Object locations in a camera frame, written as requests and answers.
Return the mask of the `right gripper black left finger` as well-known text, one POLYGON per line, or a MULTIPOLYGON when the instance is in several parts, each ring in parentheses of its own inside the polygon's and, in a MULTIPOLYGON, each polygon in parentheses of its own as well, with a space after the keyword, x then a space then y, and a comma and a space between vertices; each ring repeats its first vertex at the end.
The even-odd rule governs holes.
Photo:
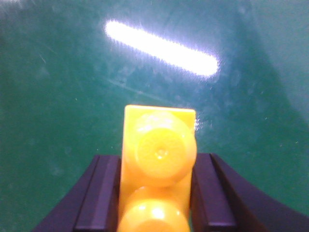
POLYGON ((33 231, 116 231, 120 167, 119 156, 95 155, 77 183, 33 231))

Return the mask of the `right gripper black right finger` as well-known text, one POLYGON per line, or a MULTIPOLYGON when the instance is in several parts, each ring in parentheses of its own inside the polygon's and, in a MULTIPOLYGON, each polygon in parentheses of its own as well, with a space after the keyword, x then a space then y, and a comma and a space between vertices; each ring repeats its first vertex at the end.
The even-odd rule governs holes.
POLYGON ((199 153, 191 187, 196 232, 307 232, 309 218, 274 200, 218 155, 199 153))

